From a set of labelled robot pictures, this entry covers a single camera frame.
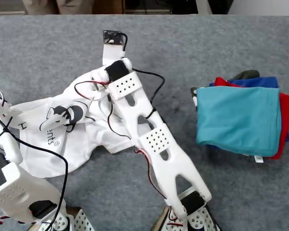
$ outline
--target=clothing tag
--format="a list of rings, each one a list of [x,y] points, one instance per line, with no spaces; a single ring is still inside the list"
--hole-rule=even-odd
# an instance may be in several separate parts
[[[255,157],[256,163],[263,163],[263,158],[262,158],[262,156],[260,156],[260,155],[255,155],[254,157]]]

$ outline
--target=cartoon graphic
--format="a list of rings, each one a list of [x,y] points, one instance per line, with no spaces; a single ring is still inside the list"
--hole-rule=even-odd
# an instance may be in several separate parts
[[[73,131],[76,123],[84,116],[84,112],[79,106],[51,107],[47,113],[46,120],[41,123],[39,130],[50,130],[58,126],[58,123],[67,126],[67,132]]]

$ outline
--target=white t-shirt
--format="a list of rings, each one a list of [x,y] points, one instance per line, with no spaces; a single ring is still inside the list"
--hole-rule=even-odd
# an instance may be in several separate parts
[[[10,127],[19,129],[20,139],[62,155],[68,161],[69,172],[84,164],[97,146],[104,146],[112,154],[132,146],[127,137],[119,136],[109,128],[107,117],[111,102],[102,85],[84,83],[77,86],[78,91],[91,100],[74,90],[76,83],[91,80],[95,71],[78,77],[60,95],[10,108],[13,116]],[[110,124],[117,133],[127,134],[115,111]],[[149,131],[149,126],[144,124],[139,129],[143,133]],[[23,156],[20,166],[31,175],[45,178],[65,173],[64,162],[57,156],[22,144],[20,150]]]

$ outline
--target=white plastic bracket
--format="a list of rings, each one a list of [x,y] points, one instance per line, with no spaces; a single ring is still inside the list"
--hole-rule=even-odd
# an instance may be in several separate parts
[[[59,191],[45,179],[31,176],[15,163],[3,167],[2,172],[6,182],[0,186],[0,209],[5,215],[18,221],[32,223],[39,221],[29,211],[33,202],[49,200],[59,203]],[[63,201],[63,212],[65,207],[66,203]]]
[[[178,175],[186,178],[192,184],[193,189],[198,191],[206,202],[209,201],[211,193],[193,162],[176,143],[158,112],[152,113],[153,107],[144,92],[136,72],[131,72],[121,79],[112,82],[108,85],[106,91],[110,93],[116,111],[123,118],[133,145],[147,152],[158,185],[167,198],[166,204],[172,206],[175,214],[181,219],[187,217],[184,206],[177,194],[175,178]],[[125,98],[127,95],[131,95],[134,98],[134,106],[130,106],[127,102]],[[138,117],[147,117],[149,114],[151,116],[148,118],[148,121],[152,123],[155,129],[139,137]],[[162,151],[167,151],[169,155],[167,160],[161,157],[160,153]]]

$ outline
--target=perforated panel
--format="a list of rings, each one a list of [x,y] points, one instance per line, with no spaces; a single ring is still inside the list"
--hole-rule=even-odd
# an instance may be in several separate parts
[[[171,219],[175,218],[173,211],[171,211],[170,213],[170,218]],[[203,230],[204,231],[220,231],[220,228],[217,225],[215,229],[213,220],[205,207],[189,215],[187,220],[189,224],[191,225],[191,227],[197,231],[203,231]],[[183,226],[171,225],[171,223],[182,224]],[[169,214],[167,214],[164,224],[162,225],[161,231],[188,231],[187,221],[184,222],[179,219],[176,219],[175,221],[171,221],[169,220]]]
[[[205,225],[205,219],[198,211],[188,217],[188,222],[194,229],[202,229]]]
[[[207,231],[216,231],[214,227],[213,220],[209,215],[206,208],[201,208],[198,210],[199,214],[201,214],[202,218],[204,219],[205,225],[207,227]]]
[[[68,215],[68,218],[70,219],[69,231],[95,231],[82,209],[78,212],[74,222],[73,216]],[[57,225],[55,226],[56,228],[58,228],[59,221],[62,223],[62,220],[60,220],[60,217],[57,217]],[[49,224],[42,224],[38,231],[45,231],[48,226]]]
[[[128,75],[109,84],[108,91],[111,93],[115,100],[118,100],[141,87],[142,84],[136,72],[131,72]]]
[[[146,133],[139,140],[145,150],[153,153],[161,153],[175,142],[166,124]]]
[[[93,226],[89,222],[88,218],[86,217],[82,209],[78,212],[77,216],[75,217],[74,231],[94,231]]]

